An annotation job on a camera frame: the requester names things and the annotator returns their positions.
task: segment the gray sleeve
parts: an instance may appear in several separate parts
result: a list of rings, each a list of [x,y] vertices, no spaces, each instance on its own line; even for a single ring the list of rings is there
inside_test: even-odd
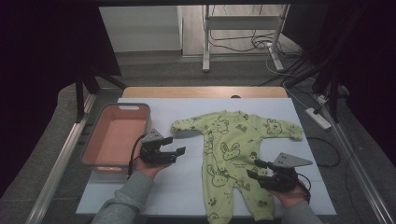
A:
[[[282,224],[322,224],[307,201],[285,209]]]
[[[115,198],[108,200],[94,217],[92,223],[134,223],[136,214],[144,208],[154,181],[141,172],[135,171],[125,183],[116,190]]]

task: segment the human arm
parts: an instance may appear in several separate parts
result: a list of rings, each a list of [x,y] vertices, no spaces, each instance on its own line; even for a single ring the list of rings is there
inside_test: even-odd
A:
[[[125,185],[115,191],[115,197],[106,201],[92,223],[133,223],[137,213],[144,208],[154,186],[153,179],[170,164],[152,166],[140,158],[134,161],[134,172]]]
[[[288,192],[278,192],[268,190],[274,194],[282,203],[285,210],[283,211],[282,224],[321,224],[320,219],[315,215],[309,206],[305,192],[300,188]]]

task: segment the gray carpet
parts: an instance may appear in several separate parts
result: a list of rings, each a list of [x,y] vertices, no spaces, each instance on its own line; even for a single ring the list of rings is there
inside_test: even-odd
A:
[[[270,73],[265,65],[264,56],[253,58],[221,58],[214,59],[209,73],[202,72],[202,63],[196,59],[177,59],[176,63],[161,63],[147,60],[139,64],[122,65],[123,77],[117,79],[128,86],[254,86],[263,83],[276,75]],[[293,60],[284,60],[285,66],[291,65]],[[284,77],[280,77],[267,86],[278,86]],[[122,91],[111,83],[98,78],[103,87],[94,103],[89,124],[93,124],[100,108],[112,102],[117,102]],[[309,95],[312,80],[306,80],[290,91],[305,105],[317,107]],[[28,217],[50,170],[56,161],[60,150],[76,119],[76,100],[74,86],[62,90],[59,94],[59,104],[52,121],[42,135],[31,158],[25,163],[19,176],[12,183],[0,200],[0,223],[24,223]],[[305,107],[293,99],[297,113],[303,124],[305,135],[324,139],[337,146],[332,131],[324,132],[309,118]],[[381,148],[355,120],[345,104],[345,100],[338,101],[338,115],[348,127],[348,134],[355,148],[354,156],[364,164],[369,176],[389,207],[389,211],[396,215],[396,171]],[[78,200],[80,199],[90,168],[84,166],[79,156],[83,150],[90,126],[79,138],[70,162],[65,170],[59,188],[42,223],[87,223],[91,217],[76,215]],[[309,140],[317,163],[333,163],[336,161],[334,149],[321,140]],[[378,223],[373,209],[366,199],[354,174],[348,169],[348,158],[341,153],[339,165],[333,168],[320,167],[326,187],[330,193],[337,216],[321,217],[327,223]],[[204,218],[174,219],[149,218],[148,224],[153,223],[207,223]],[[232,223],[255,223],[252,219],[235,218]]]

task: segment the green baby romper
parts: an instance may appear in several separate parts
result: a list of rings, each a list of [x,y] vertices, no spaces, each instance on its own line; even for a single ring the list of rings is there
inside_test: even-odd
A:
[[[204,202],[211,224],[226,224],[233,216],[233,188],[242,193],[254,219],[274,219],[273,196],[248,177],[247,170],[266,175],[255,166],[260,143],[269,137],[302,140],[303,129],[285,120],[266,119],[242,111],[221,111],[180,119],[171,132],[194,130],[204,135],[202,167]]]

